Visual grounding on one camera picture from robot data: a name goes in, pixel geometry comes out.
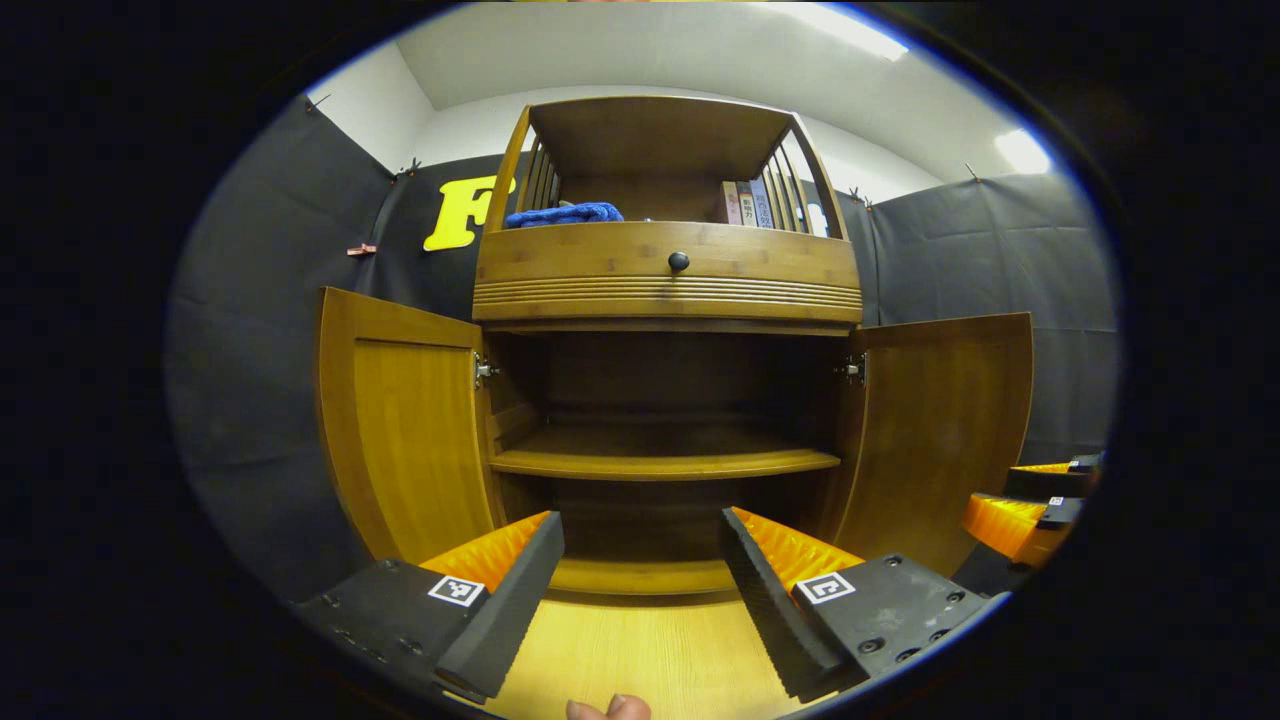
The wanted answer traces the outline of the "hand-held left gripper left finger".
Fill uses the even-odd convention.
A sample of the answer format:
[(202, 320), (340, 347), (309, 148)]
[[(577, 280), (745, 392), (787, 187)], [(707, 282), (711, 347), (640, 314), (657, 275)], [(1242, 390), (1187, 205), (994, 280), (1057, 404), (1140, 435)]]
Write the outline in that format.
[(562, 516), (543, 511), (421, 564), (383, 559), (292, 610), (402, 691), (484, 705), (500, 693), (563, 552)]

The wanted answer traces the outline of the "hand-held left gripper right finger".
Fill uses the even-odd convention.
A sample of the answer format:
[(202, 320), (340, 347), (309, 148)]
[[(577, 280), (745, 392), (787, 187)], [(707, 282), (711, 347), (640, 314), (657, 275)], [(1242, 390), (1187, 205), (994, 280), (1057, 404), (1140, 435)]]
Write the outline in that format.
[(860, 559), (733, 506), (719, 512), (719, 547), (780, 682), (801, 702), (897, 676), (1006, 600), (902, 553)]

